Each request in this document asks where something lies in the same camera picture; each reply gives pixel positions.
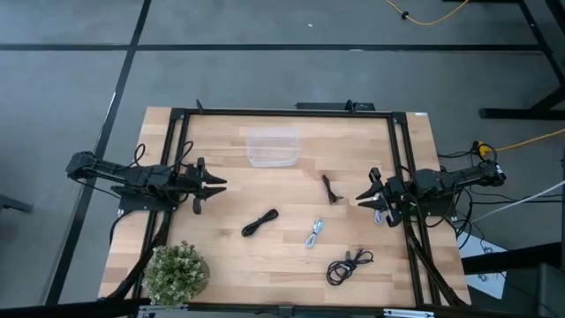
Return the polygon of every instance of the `clear plastic container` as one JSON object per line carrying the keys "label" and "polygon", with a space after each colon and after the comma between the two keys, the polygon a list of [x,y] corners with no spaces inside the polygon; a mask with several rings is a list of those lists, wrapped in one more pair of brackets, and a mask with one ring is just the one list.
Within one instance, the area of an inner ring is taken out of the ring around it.
{"label": "clear plastic container", "polygon": [[250,128],[247,132],[247,159],[253,167],[290,167],[297,163],[299,153],[296,128]]}

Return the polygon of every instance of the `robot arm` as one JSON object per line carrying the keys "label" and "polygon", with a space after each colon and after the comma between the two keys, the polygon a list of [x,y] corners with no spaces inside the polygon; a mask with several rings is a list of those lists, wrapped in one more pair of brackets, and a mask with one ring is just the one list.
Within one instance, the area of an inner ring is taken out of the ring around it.
{"label": "robot arm", "polygon": [[204,158],[196,166],[188,164],[184,173],[176,174],[164,165],[123,166],[100,160],[91,152],[72,156],[66,172],[73,180],[103,178],[117,182],[111,189],[121,196],[123,210],[175,210],[178,204],[194,195],[192,209],[201,213],[200,201],[224,191],[225,187],[207,187],[225,184],[226,180],[211,175],[205,168]]}
{"label": "robot arm", "polygon": [[380,181],[379,169],[372,168],[369,179],[372,183],[371,188],[356,199],[373,199],[360,202],[358,205],[379,211],[388,210],[388,226],[394,227],[402,221],[396,205],[403,201],[415,198],[420,203],[427,203],[451,198],[466,186],[502,186],[506,175],[498,163],[486,160],[477,166],[453,172],[417,170],[411,181],[403,182],[399,177],[392,177],[384,185]]}

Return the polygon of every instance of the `coiled white cable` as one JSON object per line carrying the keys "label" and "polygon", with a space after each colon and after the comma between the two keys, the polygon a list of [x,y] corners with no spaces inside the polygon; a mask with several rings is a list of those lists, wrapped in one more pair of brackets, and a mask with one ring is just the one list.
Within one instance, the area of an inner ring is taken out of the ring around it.
{"label": "coiled white cable", "polygon": [[306,247],[312,247],[314,246],[314,243],[316,243],[316,238],[318,237],[318,234],[320,234],[320,232],[322,230],[324,230],[324,219],[317,219],[316,222],[314,223],[314,231],[312,232],[312,235],[310,235],[310,237],[306,240],[306,242],[304,243],[304,245]]}
{"label": "coiled white cable", "polygon": [[377,225],[382,224],[382,213],[379,210],[374,210],[374,222]]}

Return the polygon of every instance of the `yellow cable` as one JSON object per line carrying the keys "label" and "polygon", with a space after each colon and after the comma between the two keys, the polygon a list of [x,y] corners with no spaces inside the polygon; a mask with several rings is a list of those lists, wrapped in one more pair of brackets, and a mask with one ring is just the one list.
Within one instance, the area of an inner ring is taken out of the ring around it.
{"label": "yellow cable", "polygon": [[[527,145],[527,144],[534,142],[534,141],[542,140],[542,139],[545,139],[545,138],[548,138],[548,137],[553,137],[553,136],[560,134],[560,133],[565,133],[565,129],[561,129],[561,130],[558,130],[557,132],[552,132],[552,133],[545,134],[543,136],[532,138],[530,140],[518,142],[517,144],[514,144],[514,145],[510,145],[510,146],[506,146],[506,147],[502,147],[502,148],[497,148],[496,151],[501,152],[501,151],[504,151],[504,150],[510,150],[510,149],[518,148],[518,147]],[[487,152],[491,151],[491,149],[489,147],[482,146],[481,144],[482,143],[479,144],[480,145],[479,151],[480,151],[481,155],[486,155]]]}
{"label": "yellow cable", "polygon": [[[385,0],[385,1],[387,1],[388,4],[390,4],[393,8],[395,8],[395,9],[398,11],[398,13],[400,13],[400,14],[403,14],[403,13],[404,13],[404,11],[400,10],[400,9],[399,9],[395,4],[393,4],[390,0]],[[415,19],[411,18],[410,15],[407,15],[406,18],[407,18],[408,20],[410,20],[410,21],[416,23],[417,25],[420,25],[420,26],[427,26],[427,27],[428,27],[428,26],[433,26],[434,24],[440,23],[440,22],[442,22],[444,19],[447,19],[447,18],[451,17],[452,15],[454,15],[457,11],[459,11],[461,8],[463,8],[469,1],[470,1],[470,0],[465,0],[465,1],[463,1],[463,2],[462,2],[461,4],[459,4],[459,6],[456,7],[452,12],[450,12],[450,13],[448,13],[447,15],[445,15],[444,17],[439,18],[439,19],[436,19],[435,21],[432,21],[432,22],[419,22],[419,21],[416,21]]]}

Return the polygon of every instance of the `black clamp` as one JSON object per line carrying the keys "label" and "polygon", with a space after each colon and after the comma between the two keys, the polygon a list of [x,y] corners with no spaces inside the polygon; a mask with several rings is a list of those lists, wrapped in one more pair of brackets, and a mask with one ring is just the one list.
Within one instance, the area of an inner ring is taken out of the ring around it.
{"label": "black clamp", "polygon": [[332,192],[332,189],[330,188],[330,184],[329,184],[329,179],[328,177],[326,177],[326,175],[322,175],[321,179],[324,181],[324,186],[326,186],[326,190],[328,190],[329,204],[334,204],[339,200],[343,199],[342,196],[335,195],[335,193]]}

